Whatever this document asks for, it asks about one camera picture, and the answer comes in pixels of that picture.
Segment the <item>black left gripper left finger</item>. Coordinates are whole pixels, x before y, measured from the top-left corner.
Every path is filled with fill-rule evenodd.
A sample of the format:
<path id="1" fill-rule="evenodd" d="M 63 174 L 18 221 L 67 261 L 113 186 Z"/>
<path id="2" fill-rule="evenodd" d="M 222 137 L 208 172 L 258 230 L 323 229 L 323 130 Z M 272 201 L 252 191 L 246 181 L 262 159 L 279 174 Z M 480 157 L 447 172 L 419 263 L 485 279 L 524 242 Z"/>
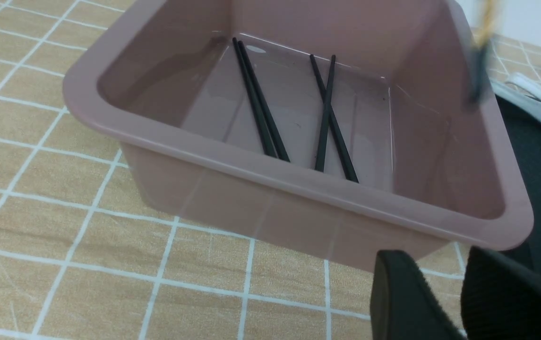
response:
<path id="1" fill-rule="evenodd" d="M 370 295 L 374 340 L 463 340 L 416 262 L 403 250 L 379 250 Z"/>

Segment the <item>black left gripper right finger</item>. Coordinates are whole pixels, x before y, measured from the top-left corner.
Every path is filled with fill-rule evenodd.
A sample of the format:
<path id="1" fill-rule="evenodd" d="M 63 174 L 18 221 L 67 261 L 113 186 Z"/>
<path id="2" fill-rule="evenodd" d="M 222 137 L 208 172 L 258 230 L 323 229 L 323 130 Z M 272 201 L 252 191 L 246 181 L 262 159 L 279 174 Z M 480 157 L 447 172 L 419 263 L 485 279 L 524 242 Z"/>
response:
<path id="1" fill-rule="evenodd" d="M 471 247 L 461 319 L 470 340 L 541 340 L 541 275 L 495 250 Z"/>

